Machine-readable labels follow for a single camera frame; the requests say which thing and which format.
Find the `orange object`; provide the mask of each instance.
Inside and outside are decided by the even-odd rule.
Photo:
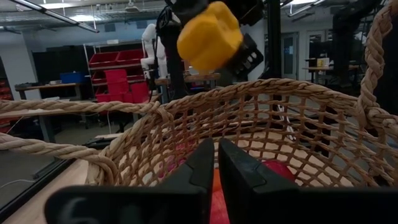
[[[197,70],[221,68],[243,41],[239,22],[221,1],[212,2],[182,29],[178,53]]]
[[[214,176],[213,176],[213,193],[218,190],[221,190],[220,170],[215,169]]]

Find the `workbench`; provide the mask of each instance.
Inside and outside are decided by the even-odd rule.
[[[216,87],[216,80],[220,79],[219,73],[212,73],[206,75],[186,75],[184,76],[185,83],[193,82],[210,82],[210,88],[214,89]],[[158,78],[155,80],[155,84],[160,86],[162,92],[162,103],[169,102],[169,96],[167,94],[167,85],[171,84],[169,78]]]
[[[87,103],[87,102],[90,102],[90,101],[78,101],[78,102]],[[54,133],[52,131],[50,120],[47,118],[47,116],[61,115],[61,114],[70,114],[70,113],[79,113],[79,114],[81,114],[81,111],[65,111],[65,110],[61,110],[61,109],[56,109],[56,110],[42,110],[42,109],[37,109],[37,110],[19,110],[19,111],[10,111],[10,112],[6,112],[6,113],[2,113],[2,114],[0,114],[0,119],[3,119],[3,118],[20,118],[20,117],[26,118],[26,117],[38,116],[39,117],[40,128],[41,128],[42,133],[43,133],[44,141],[46,141],[46,142],[54,142],[55,143]]]
[[[319,72],[333,71],[333,67],[304,67],[303,69],[311,72],[311,82],[315,84],[319,84]],[[359,65],[350,65],[348,70],[358,71],[358,69]]]
[[[105,135],[105,136],[98,136],[101,138],[114,138],[116,136],[119,136],[118,134],[113,134],[113,135]],[[251,134],[242,134],[241,137],[247,137],[250,138]],[[254,134],[255,138],[260,138],[264,139],[266,137],[265,133],[255,133]],[[269,133],[268,135],[269,139],[281,139],[281,135],[277,133]],[[248,141],[239,141],[238,142],[239,147],[245,147],[248,146]],[[255,148],[262,148],[263,143],[260,141],[253,141],[251,144],[251,147]],[[268,144],[269,149],[278,149],[278,145],[276,144]],[[291,152],[292,148],[287,145],[283,145],[280,149],[281,151],[284,152]],[[295,155],[301,158],[306,158],[307,153],[301,150],[296,150]],[[319,167],[324,167],[324,163],[317,159],[314,156],[311,156],[309,160],[318,165]],[[300,166],[302,163],[298,160],[291,160],[291,163],[294,164],[295,166]],[[16,211],[14,214],[12,214],[3,224],[20,224],[20,223],[30,223],[30,224],[45,224],[45,218],[44,218],[44,204],[46,200],[52,195],[55,191],[68,187],[71,185],[83,185],[85,183],[86,175],[87,175],[87,169],[88,169],[88,162],[86,161],[81,161],[77,160],[75,161],[70,167],[68,167],[65,171],[63,171],[58,177],[56,177],[53,181],[51,181],[48,185],[46,185],[39,193],[37,193],[35,196],[33,196],[25,205],[23,205],[18,211]],[[315,173],[317,170],[312,167],[312,166],[305,166],[303,168],[305,171],[309,173]],[[326,171],[331,173],[332,175],[335,175],[336,171],[331,169],[330,167],[326,167]],[[331,180],[321,174],[319,175],[319,178],[323,180],[325,183],[330,183]],[[352,183],[348,181],[345,177],[341,178],[341,183],[345,186],[351,186]],[[316,186],[321,186],[317,181],[312,182],[313,185]]]
[[[81,93],[80,93],[80,84],[81,83],[67,83],[67,84],[56,84],[56,85],[43,85],[43,86],[30,86],[25,88],[15,88],[15,91],[19,92],[19,96],[21,100],[26,100],[25,91],[29,90],[43,90],[49,88],[63,88],[63,87],[75,87],[76,92],[76,99],[81,100]]]

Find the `red object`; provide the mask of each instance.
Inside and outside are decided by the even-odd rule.
[[[142,49],[121,51],[116,59],[118,65],[141,64],[144,57]]]
[[[111,101],[111,99],[109,97],[109,94],[105,94],[104,93],[104,88],[102,88],[102,87],[99,87],[97,89],[97,92],[95,93],[95,97],[97,98],[97,101],[99,103]]]
[[[0,88],[0,93],[9,93],[10,92],[10,88],[4,87],[4,88]]]
[[[275,173],[281,175],[282,177],[285,177],[288,180],[291,180],[295,182],[296,178],[292,174],[292,172],[287,168],[285,164],[279,161],[264,161],[262,162],[264,165],[266,165],[268,168],[273,170]]]
[[[221,190],[220,170],[215,169],[213,176],[213,192],[216,192],[218,190]]]
[[[125,69],[106,70],[105,76],[107,82],[115,82],[118,80],[127,80],[127,72]]]
[[[124,96],[124,94],[122,94],[122,93],[120,93],[120,94],[109,94],[109,98],[111,99],[111,101],[123,102],[123,96]]]
[[[94,84],[106,83],[106,78],[105,78],[104,72],[95,72],[91,78],[91,81]]]
[[[94,54],[88,62],[88,66],[90,66],[91,68],[98,68],[117,65],[116,58],[118,57],[118,55],[119,52]]]
[[[229,224],[223,190],[217,190],[211,196],[210,224]]]
[[[0,128],[0,133],[7,133],[11,129],[10,126]]]
[[[129,91],[129,84],[127,80],[108,82],[108,91],[109,94],[124,94]]]
[[[149,100],[149,90],[146,82],[135,83],[130,87],[134,103],[143,103]]]
[[[132,97],[132,93],[125,93],[123,96],[123,102],[134,103],[134,98]]]

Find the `black pillar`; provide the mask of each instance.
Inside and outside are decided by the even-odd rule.
[[[282,45],[280,43],[280,2],[267,1],[269,71],[267,78],[282,78]]]

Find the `wicker basket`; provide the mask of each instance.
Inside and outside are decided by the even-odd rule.
[[[147,115],[102,151],[6,134],[0,135],[0,149],[87,160],[87,184],[155,185],[184,162],[202,139],[210,136],[217,142],[224,137],[259,160],[286,163],[301,186],[377,186],[380,182],[375,177],[395,185],[398,154],[388,145],[387,136],[398,136],[398,119],[378,107],[372,92],[384,65],[382,37],[390,31],[397,8],[397,1],[390,1],[375,18],[366,50],[369,68],[359,98],[308,82],[270,79],[211,90],[162,106],[2,101],[3,111],[58,108]],[[272,110],[277,105],[283,108]],[[376,128],[378,137],[365,127]]]

